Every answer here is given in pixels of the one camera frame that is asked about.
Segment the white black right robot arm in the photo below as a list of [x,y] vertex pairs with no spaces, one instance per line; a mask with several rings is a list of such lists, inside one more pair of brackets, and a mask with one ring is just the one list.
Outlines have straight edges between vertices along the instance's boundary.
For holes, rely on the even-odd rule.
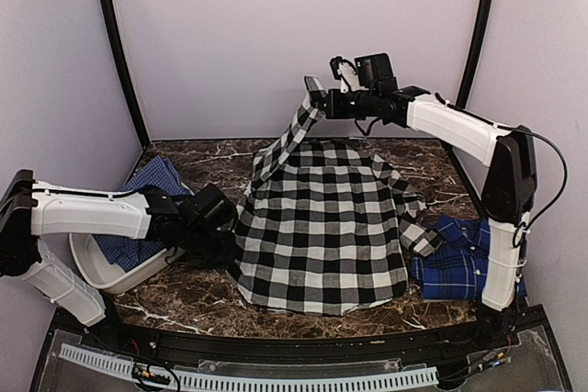
[[526,236],[541,216],[532,211],[538,187],[534,142],[541,135],[472,114],[421,87],[400,87],[385,53],[353,61],[337,56],[330,67],[339,83],[335,89],[325,89],[314,76],[304,79],[311,103],[327,118],[374,118],[382,125],[420,131],[487,168],[481,203],[491,240],[481,302],[497,311],[510,307],[526,263]]

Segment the black white checked shirt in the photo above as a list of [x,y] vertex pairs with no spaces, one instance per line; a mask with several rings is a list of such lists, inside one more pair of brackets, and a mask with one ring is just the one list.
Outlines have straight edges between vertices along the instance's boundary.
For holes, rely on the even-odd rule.
[[253,159],[238,206],[230,275],[251,304],[343,316],[404,294],[405,252],[433,254],[442,237],[420,222],[423,197],[380,156],[312,140],[309,102]]

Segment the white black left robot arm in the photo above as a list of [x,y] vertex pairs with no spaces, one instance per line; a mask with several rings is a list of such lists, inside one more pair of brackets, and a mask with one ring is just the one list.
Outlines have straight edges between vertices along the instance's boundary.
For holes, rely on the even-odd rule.
[[18,171],[1,198],[1,274],[32,284],[66,309],[111,352],[130,343],[106,297],[84,282],[42,242],[61,233],[109,235],[159,241],[200,257],[207,266],[225,263],[235,205],[216,185],[194,195],[172,196],[154,185],[129,192],[53,186]]

